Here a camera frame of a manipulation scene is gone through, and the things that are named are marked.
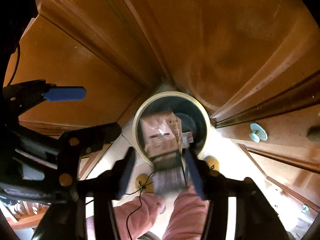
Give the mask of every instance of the pink pants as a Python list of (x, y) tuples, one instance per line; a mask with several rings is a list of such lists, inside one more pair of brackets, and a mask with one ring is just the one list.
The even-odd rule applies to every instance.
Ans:
[[(160, 197), (153, 194), (141, 194), (142, 207), (133, 213), (128, 221), (132, 239), (137, 239), (148, 232), (164, 208)], [(121, 240), (130, 240), (126, 228), (128, 215), (140, 206), (139, 197), (135, 197), (121, 206), (115, 207), (115, 217)], [(199, 240), (203, 231), (209, 202), (202, 200), (195, 193), (193, 185), (180, 192), (174, 201), (174, 208), (163, 240)], [(93, 216), (87, 218), (88, 240), (94, 240)]]

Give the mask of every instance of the trash can rim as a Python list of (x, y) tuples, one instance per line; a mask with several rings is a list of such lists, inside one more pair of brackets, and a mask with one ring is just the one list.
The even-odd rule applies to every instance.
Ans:
[(182, 92), (177, 92), (177, 91), (167, 91), (167, 92), (162, 92), (159, 94), (156, 94), (150, 98), (148, 98), (138, 109), (137, 113), (134, 116), (133, 119), (133, 124), (132, 124), (132, 135), (133, 135), (133, 147), (136, 149), (136, 151), (139, 153), (139, 155), (151, 166), (153, 165), (152, 162), (149, 160), (149, 158), (147, 157), (147, 155), (145, 154), (144, 150), (141, 148), (140, 144), (139, 144), (139, 140), (138, 140), (138, 124), (139, 124), (139, 119), (143, 113), (143, 111), (147, 108), (147, 106), (149, 106), (152, 102), (156, 101), (159, 98), (163, 98), (163, 97), (168, 97), (168, 96), (174, 96), (174, 97), (181, 97), (184, 98), (188, 101), (190, 101), (191, 103), (193, 103), (195, 106), (197, 106), (197, 108), (200, 110), (204, 121), (205, 121), (205, 125), (207, 128), (207, 134), (206, 134), (206, 138), (205, 138), (205, 142), (204, 145), (201, 149), (201, 151), (198, 154), (198, 158), (201, 159), (204, 155), (206, 146), (208, 144), (208, 134), (210, 132), (210, 120), (209, 120), (209, 116), (206, 112), (206, 110), (204, 109), (204, 107), (200, 104), (200, 102), (198, 100), (196, 100), (195, 98), (193, 98), (192, 96), (182, 93)]

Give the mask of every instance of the trash can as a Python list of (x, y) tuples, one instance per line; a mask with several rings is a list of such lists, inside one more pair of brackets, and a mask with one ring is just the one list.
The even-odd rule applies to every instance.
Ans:
[(137, 111), (132, 126), (133, 143), (137, 152), (152, 165), (148, 155), (144, 151), (144, 139), (140, 126), (140, 118), (159, 112), (173, 112), (181, 119), (182, 132), (192, 131), (196, 144), (196, 154), (202, 158), (210, 131), (209, 116), (204, 107), (192, 96), (168, 91), (156, 94), (145, 101)]

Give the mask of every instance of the white floor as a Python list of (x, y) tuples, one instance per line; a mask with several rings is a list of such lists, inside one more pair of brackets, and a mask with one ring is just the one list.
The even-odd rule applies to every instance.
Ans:
[[(163, 84), (156, 93), (163, 91), (172, 91), (172, 87), (167, 84)], [(116, 160), (122, 159), (127, 151), (128, 147), (132, 143), (132, 121), (131, 120), (122, 131), (122, 135), (113, 143), (113, 145), (108, 149), (102, 159), (98, 162), (92, 172), (89, 174), (88, 178), (95, 178), (102, 172), (112, 168)], [(258, 168), (251, 162), (251, 160), (234, 145), (229, 139), (222, 138), (219, 133), (212, 128), (209, 133), (209, 145), (205, 152), (206, 156), (214, 156), (220, 163), (220, 172), (232, 179), (243, 180), (245, 177), (252, 178), (261, 191), (265, 194), (272, 206), (277, 206), (277, 212), (283, 214), (279, 216), (282, 220), (285, 228), (290, 231), (292, 226), (296, 223), (296, 217), (293, 216), (292, 212), (288, 211), (287, 201), (282, 201), (280, 196), (280, 191), (278, 188), (271, 186), (265, 181), (264, 176), (258, 170)], [(137, 154), (136, 155), (136, 164), (133, 170), (131, 180), (127, 189), (128, 193), (135, 191), (134, 180), (141, 174), (146, 173), (150, 174), (152, 168), (148, 165), (143, 158)], [(125, 195), (120, 201), (114, 201), (113, 205), (118, 206), (122, 203), (132, 200), (135, 195)], [(165, 229), (168, 225), (170, 215), (173, 210), (173, 202), (177, 197), (178, 193), (173, 193), (171, 196), (165, 198), (166, 211), (164, 214), (159, 215), (156, 220), (155, 225), (150, 230), (152, 233), (156, 234), (161, 238), (165, 232)], [(93, 203), (90, 203), (86, 207), (86, 217), (93, 215)], [(226, 239), (234, 239), (235, 232), (235, 221), (236, 221), (236, 200), (235, 198), (229, 198), (229, 214), (228, 214), (228, 231)]]

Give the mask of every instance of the blue gripper pad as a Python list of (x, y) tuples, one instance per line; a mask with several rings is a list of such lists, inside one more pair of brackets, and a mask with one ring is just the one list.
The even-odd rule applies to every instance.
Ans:
[(43, 97), (49, 102), (78, 101), (84, 99), (86, 94), (84, 87), (53, 87)]

